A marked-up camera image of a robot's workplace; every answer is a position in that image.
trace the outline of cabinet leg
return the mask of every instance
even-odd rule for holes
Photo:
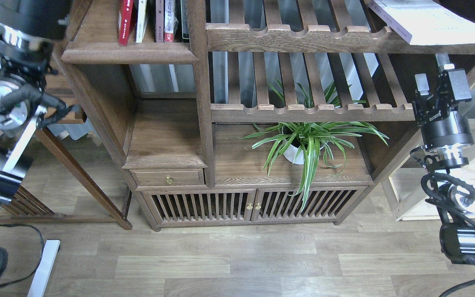
[[[104,207],[104,209],[117,221],[125,230],[131,230],[133,225],[124,218],[122,212],[113,204],[111,199],[98,187],[96,182],[87,174],[80,166],[68,150],[60,143],[60,141],[51,133],[50,130],[44,128],[36,130],[36,137],[41,143],[71,172],[71,174],[84,186],[86,190]]]

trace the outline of potted plant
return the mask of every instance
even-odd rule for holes
[[[305,107],[312,107],[313,101],[311,100],[310,91],[305,92],[301,84],[297,83],[297,85],[304,95]],[[282,101],[285,101],[281,92],[276,90],[274,86],[269,86]],[[335,104],[335,106],[338,107],[340,103],[338,96],[333,96],[335,93],[336,88],[334,83],[332,83],[324,91],[324,97],[326,102]],[[264,169],[267,168],[267,176],[270,174],[272,164],[274,164],[278,156],[284,155],[287,160],[294,164],[300,163],[298,162],[298,158],[302,158],[301,164],[303,164],[303,171],[300,186],[294,193],[294,195],[302,193],[302,207],[300,211],[303,211],[307,204],[309,188],[315,178],[322,149],[324,149],[324,153],[322,154],[324,164],[329,168],[336,168],[340,166],[345,167],[347,162],[346,148],[355,148],[355,145],[344,139],[344,137],[361,137],[362,133],[374,134],[386,145],[388,144],[386,142],[388,137],[379,132],[375,126],[367,122],[278,123],[266,129],[260,129],[256,124],[254,124],[254,126],[258,132],[242,137],[242,139],[252,139],[277,132],[277,134],[270,135],[252,145],[252,149],[256,149],[266,143],[272,143],[272,147],[263,167]],[[332,147],[338,147],[342,152],[343,164],[329,165],[328,160],[334,159]]]

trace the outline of floorboard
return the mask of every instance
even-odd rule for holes
[[[100,141],[62,141],[108,196],[126,185]],[[25,188],[55,211],[103,209],[40,143]],[[153,232],[138,211],[132,231],[115,223],[36,224],[61,249],[46,297],[424,297],[475,278],[440,252],[438,221],[395,222],[381,187],[340,226],[328,223],[168,228]],[[9,251],[3,281],[30,272],[39,257],[36,233],[0,227]],[[0,289],[26,296],[29,281]],[[475,286],[451,297],[475,297]]]

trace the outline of brass knob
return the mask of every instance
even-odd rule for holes
[[[166,175],[166,183],[167,183],[167,184],[173,184],[173,179],[172,179],[171,176]]]

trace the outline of slatted cabinet door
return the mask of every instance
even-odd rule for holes
[[[256,190],[142,194],[159,227],[187,227],[249,222]]]
[[[336,215],[365,186],[311,188],[307,205],[300,212],[302,195],[292,189],[260,189],[256,194],[252,222],[336,222]]]

